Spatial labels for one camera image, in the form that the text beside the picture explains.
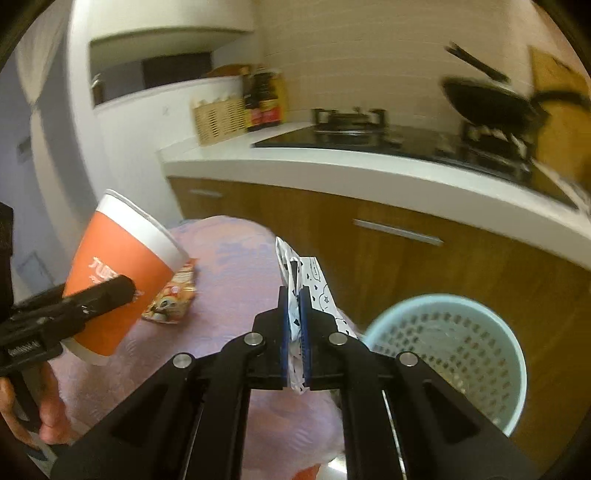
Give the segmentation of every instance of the wok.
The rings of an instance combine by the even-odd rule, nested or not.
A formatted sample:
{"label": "wok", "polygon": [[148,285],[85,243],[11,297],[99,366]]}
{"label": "wok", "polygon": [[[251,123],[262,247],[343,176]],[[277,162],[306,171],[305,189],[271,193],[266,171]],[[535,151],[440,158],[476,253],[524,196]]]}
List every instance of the wok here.
{"label": "wok", "polygon": [[441,80],[447,99],[462,117],[474,125],[486,125],[506,135],[522,138],[529,132],[535,133],[547,120],[548,113],[541,107],[542,102],[559,100],[591,111],[589,98],[579,92],[553,90],[527,98],[513,90],[509,77],[482,63],[456,44],[452,43],[446,50],[490,78],[480,80],[447,76]]}

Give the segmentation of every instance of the wooden cutting board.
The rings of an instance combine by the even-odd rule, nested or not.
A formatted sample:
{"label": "wooden cutting board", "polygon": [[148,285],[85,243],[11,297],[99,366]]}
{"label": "wooden cutting board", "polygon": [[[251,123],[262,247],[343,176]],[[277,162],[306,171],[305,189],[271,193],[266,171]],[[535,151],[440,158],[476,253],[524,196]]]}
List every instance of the wooden cutting board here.
{"label": "wooden cutting board", "polygon": [[[552,55],[530,47],[536,92],[573,90],[589,95],[586,78]],[[564,102],[545,102],[550,119],[538,136],[536,158],[591,190],[591,114]]]}

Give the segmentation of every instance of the white countertop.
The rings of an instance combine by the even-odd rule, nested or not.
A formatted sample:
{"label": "white countertop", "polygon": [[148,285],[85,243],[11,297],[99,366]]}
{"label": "white countertop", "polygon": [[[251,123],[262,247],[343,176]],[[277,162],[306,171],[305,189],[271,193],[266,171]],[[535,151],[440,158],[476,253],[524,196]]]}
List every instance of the white countertop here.
{"label": "white countertop", "polygon": [[[188,139],[160,151],[164,173],[292,187],[393,205],[515,238],[591,270],[589,216],[506,181],[392,155],[251,147],[309,125],[285,124],[209,147]],[[566,193],[578,202],[568,189]]]}

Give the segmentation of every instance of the black stovetop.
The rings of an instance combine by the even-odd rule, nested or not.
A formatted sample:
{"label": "black stovetop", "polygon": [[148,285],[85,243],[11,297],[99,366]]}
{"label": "black stovetop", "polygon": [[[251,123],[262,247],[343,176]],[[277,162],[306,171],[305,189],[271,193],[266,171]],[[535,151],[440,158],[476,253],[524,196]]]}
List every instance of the black stovetop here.
{"label": "black stovetop", "polygon": [[491,175],[577,209],[576,204],[532,163],[521,163],[515,168],[512,162],[507,166],[493,162],[486,155],[466,148],[458,135],[414,127],[390,127],[383,135],[319,134],[314,129],[294,130],[253,146],[327,148],[433,161]]}

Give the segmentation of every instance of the cabinet handle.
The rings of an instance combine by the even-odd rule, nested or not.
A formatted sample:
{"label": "cabinet handle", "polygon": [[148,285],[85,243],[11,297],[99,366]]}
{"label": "cabinet handle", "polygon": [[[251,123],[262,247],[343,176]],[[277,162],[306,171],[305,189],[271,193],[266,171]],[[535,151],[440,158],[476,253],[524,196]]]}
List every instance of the cabinet handle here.
{"label": "cabinet handle", "polygon": [[189,190],[189,193],[192,195],[199,195],[200,197],[211,197],[214,199],[220,199],[223,197],[223,194],[214,190],[191,189]]}
{"label": "cabinet handle", "polygon": [[411,232],[410,230],[404,230],[403,228],[396,228],[388,225],[381,225],[380,223],[366,222],[365,220],[355,219],[353,224],[360,226],[361,228],[369,228],[370,230],[377,230],[378,232],[390,233],[391,235],[403,236],[404,238],[410,238],[411,240],[417,240],[425,244],[440,246],[443,245],[443,240],[436,236],[423,235],[422,233]]}

